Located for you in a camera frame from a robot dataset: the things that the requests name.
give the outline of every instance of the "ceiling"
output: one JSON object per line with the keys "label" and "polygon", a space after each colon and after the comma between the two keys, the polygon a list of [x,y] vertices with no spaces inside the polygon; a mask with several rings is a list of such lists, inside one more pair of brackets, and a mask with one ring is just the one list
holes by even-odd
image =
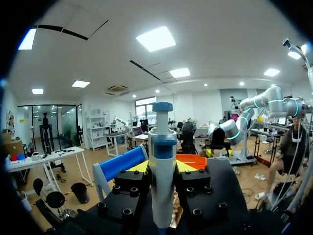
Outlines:
{"label": "ceiling", "polygon": [[[18,100],[41,99],[31,89],[43,88],[45,99],[78,99],[84,94],[105,95],[115,85],[129,87],[144,98],[186,90],[290,87],[307,79],[304,64],[287,56],[284,38],[302,45],[305,40],[266,1],[247,0],[61,0],[36,24],[61,26],[87,41],[38,28],[33,49],[20,50],[10,73]],[[135,38],[167,26],[176,45],[149,52]],[[153,78],[129,61],[155,74]],[[187,67],[191,75],[172,78],[168,71]],[[281,72],[263,75],[268,68]],[[75,80],[88,81],[73,88]]]}

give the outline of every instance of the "trash bin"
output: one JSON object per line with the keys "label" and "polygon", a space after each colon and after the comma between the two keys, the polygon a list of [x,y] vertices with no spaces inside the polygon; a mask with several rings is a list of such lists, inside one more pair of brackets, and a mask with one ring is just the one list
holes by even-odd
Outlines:
{"label": "trash bin", "polygon": [[81,203],[81,204],[86,204],[89,202],[90,198],[87,194],[87,187],[85,184],[83,183],[75,183],[72,185],[72,187],[70,187],[70,189],[73,191],[73,193],[75,194],[77,200]]}

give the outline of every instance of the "shelving unit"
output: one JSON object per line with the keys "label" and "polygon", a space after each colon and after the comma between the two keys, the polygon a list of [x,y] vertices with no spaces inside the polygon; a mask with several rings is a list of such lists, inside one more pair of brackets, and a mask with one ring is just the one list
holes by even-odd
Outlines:
{"label": "shelving unit", "polygon": [[93,116],[91,113],[86,113],[87,136],[94,151],[108,144],[104,135],[110,133],[110,116],[108,111],[103,112],[102,116]]}

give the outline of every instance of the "square ceiling light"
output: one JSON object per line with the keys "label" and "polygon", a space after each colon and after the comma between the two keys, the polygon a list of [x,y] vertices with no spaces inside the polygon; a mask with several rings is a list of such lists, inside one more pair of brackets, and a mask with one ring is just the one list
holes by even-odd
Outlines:
{"label": "square ceiling light", "polygon": [[292,57],[293,59],[296,59],[296,60],[301,58],[301,55],[299,55],[297,52],[294,52],[294,51],[289,51],[288,56],[290,56],[290,57]]}
{"label": "square ceiling light", "polygon": [[265,71],[264,75],[265,76],[269,76],[269,77],[274,77],[276,76],[277,74],[279,74],[280,71],[279,70],[276,70],[276,69],[268,69]]}
{"label": "square ceiling light", "polygon": [[145,47],[149,52],[160,50],[167,47],[175,46],[171,32],[166,26],[156,28],[147,33],[141,34],[136,39]]}
{"label": "square ceiling light", "polygon": [[90,82],[84,82],[84,81],[78,81],[76,80],[72,87],[80,87],[80,88],[85,88],[86,86],[88,86],[90,84]]}
{"label": "square ceiling light", "polygon": [[36,29],[32,28],[28,31],[26,36],[24,37],[19,50],[32,50],[33,48],[33,42],[35,38]]}
{"label": "square ceiling light", "polygon": [[171,73],[171,75],[174,78],[190,76],[190,72],[189,72],[188,68],[183,68],[183,69],[178,69],[178,70],[171,70],[170,73]]}
{"label": "square ceiling light", "polygon": [[33,89],[33,94],[43,94],[44,90],[43,89]]}

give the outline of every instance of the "person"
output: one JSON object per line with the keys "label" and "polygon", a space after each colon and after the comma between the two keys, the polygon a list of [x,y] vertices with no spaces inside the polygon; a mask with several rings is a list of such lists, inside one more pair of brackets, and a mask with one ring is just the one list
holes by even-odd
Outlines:
{"label": "person", "polygon": [[[256,195],[256,199],[263,199],[266,195],[270,193],[272,184],[275,179],[275,174],[278,171],[280,174],[289,173],[290,175],[295,175],[298,172],[299,167],[302,164],[302,158],[304,151],[305,159],[304,164],[308,161],[309,157],[309,146],[306,147],[307,132],[304,127],[300,124],[300,118],[296,117],[293,119],[293,125],[287,131],[287,133],[282,137],[281,144],[278,147],[278,151],[275,155],[275,160],[271,164],[268,170],[267,177],[267,188],[265,193],[259,193]],[[297,148],[294,162],[292,164],[294,154]]]}
{"label": "person", "polygon": [[147,132],[147,131],[149,131],[148,130],[148,125],[145,123],[145,121],[144,120],[140,120],[140,126],[141,126],[141,129],[142,129],[142,131],[143,132]]}

